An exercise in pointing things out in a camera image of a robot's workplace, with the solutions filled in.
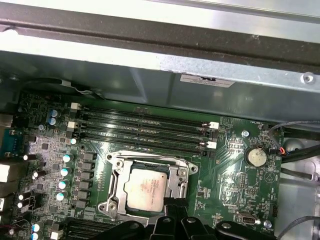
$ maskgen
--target white label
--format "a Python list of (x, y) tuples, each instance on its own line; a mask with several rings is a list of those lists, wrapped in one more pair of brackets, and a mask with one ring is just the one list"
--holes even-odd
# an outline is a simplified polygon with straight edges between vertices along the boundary
[(235, 83), (234, 81), (222, 80), (214, 77), (201, 77), (201, 76), (192, 76), (192, 75), (185, 75), (185, 74), (181, 75), (180, 81), (186, 82), (186, 83), (203, 84), (203, 85), (210, 85), (210, 86), (216, 86), (216, 87), (222, 87), (222, 88), (229, 88), (232, 84)]

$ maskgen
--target cpu socket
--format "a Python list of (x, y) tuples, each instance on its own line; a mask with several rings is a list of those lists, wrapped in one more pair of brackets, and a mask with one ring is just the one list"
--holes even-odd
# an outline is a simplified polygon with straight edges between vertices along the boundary
[(189, 175), (199, 170), (183, 158), (125, 150), (109, 153), (107, 161), (112, 164), (108, 198), (98, 210), (142, 224), (164, 215), (164, 198), (185, 198)]

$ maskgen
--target black frame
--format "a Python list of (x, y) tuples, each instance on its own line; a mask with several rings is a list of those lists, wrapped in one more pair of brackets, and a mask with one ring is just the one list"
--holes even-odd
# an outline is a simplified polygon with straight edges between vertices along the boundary
[(91, 13), (0, 3), (0, 31), (116, 48), (320, 73), (320, 44)]

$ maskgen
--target green circuit board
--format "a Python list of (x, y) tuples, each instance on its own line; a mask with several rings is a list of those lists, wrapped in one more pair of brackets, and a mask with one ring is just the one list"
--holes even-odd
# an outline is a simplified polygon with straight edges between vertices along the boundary
[[(71, 115), (71, 103), (85, 106), (80, 112), (88, 119)], [(55, 125), (48, 122), (52, 110), (59, 113)], [(43, 239), (50, 238), (53, 223), (63, 223), (69, 217), (112, 225), (120, 223), (99, 212), (97, 206), (107, 200), (109, 193), (112, 169), (107, 155), (121, 150), (179, 156), (197, 165), (198, 172), (188, 180), (189, 216), (214, 227), (220, 221), (244, 224), (239, 213), (249, 213), (256, 222), (247, 227), (267, 234), (274, 232), (281, 157), (271, 151), (275, 146), (266, 130), (268, 123), (111, 100), (28, 92), (20, 97), (17, 115), (19, 124), (14, 129), (22, 131), (24, 136), (20, 155), (39, 156), (39, 160), (30, 161), (27, 177), (21, 180), (19, 191), (33, 190), (42, 194), (41, 207), (32, 211), (31, 223), (45, 223)], [(81, 131), (85, 137), (77, 139), (76, 144), (67, 135), (69, 121), (87, 124)], [(210, 122), (219, 123), (218, 129), (202, 126), (202, 123)], [(282, 142), (283, 132), (279, 130), (275, 134)], [(29, 142), (29, 136), (36, 136), (36, 141)], [(202, 147), (200, 142), (216, 142), (216, 148)], [(254, 167), (246, 162), (244, 156), (250, 148), (266, 152), (267, 161), (263, 166)], [(92, 186), (86, 207), (78, 207), (77, 192), (83, 172), (79, 164), (84, 162), (80, 156), (86, 153), (96, 154), (94, 159), (88, 160), (94, 163), (90, 171)], [(74, 155), (74, 160), (64, 163), (65, 154)], [(60, 170), (63, 167), (72, 169), (72, 173), (62, 177)], [(32, 179), (32, 172), (39, 169), (46, 170), (47, 174)], [(65, 179), (70, 182), (67, 198), (57, 201), (56, 195), (61, 191), (58, 183)], [(19, 214), (20, 210), (14, 207), (12, 220)], [(142, 214), (150, 217), (154, 213)], [(264, 226), (266, 220), (272, 227)], [(30, 239), (32, 231), (26, 228), (13, 238)]]

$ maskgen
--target motherboard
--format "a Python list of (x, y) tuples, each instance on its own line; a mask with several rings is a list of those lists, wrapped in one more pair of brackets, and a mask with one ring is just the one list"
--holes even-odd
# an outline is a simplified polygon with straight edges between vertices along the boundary
[[(184, 198), (188, 215), (213, 228), (234, 221), (273, 234), (282, 159), (270, 127), (23, 92), (2, 140), (1, 184), (11, 187), (0, 195), (0, 230), (15, 240), (85, 240), (123, 221), (147, 224), (165, 214), (164, 198)], [(282, 142), (282, 130), (275, 136)]]

